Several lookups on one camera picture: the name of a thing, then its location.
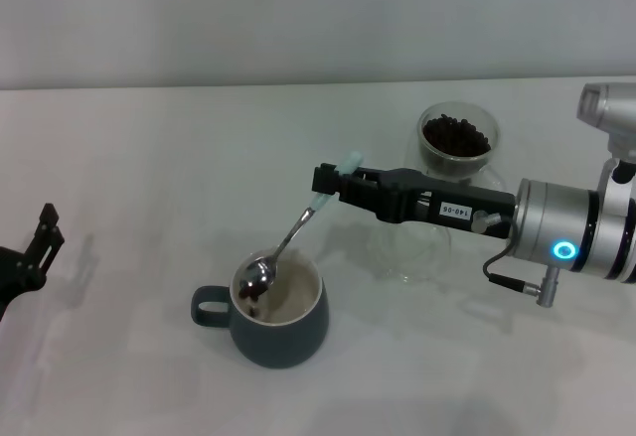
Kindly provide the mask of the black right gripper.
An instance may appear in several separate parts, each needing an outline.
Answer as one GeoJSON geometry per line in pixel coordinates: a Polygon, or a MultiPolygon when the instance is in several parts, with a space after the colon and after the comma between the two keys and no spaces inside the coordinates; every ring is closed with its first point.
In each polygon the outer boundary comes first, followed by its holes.
{"type": "MultiPolygon", "coordinates": [[[[395,200],[398,185],[386,181],[387,170],[358,167],[340,174],[336,166],[321,164],[313,175],[313,191],[339,194],[339,201],[373,213],[378,220],[398,220],[395,200]]],[[[500,215],[511,218],[515,212],[515,196],[502,191],[461,185],[428,177],[423,173],[397,169],[399,188],[405,192],[405,208],[399,212],[402,221],[420,221],[472,232],[475,215],[500,215]]]]}

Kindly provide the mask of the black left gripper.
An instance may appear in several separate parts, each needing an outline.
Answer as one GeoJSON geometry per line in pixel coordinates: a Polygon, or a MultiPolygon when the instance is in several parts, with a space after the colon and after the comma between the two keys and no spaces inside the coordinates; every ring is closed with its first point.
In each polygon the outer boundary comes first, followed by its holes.
{"type": "Polygon", "coordinates": [[[58,222],[55,206],[46,203],[26,251],[1,248],[1,317],[14,299],[44,287],[46,274],[65,242],[58,222]]]}

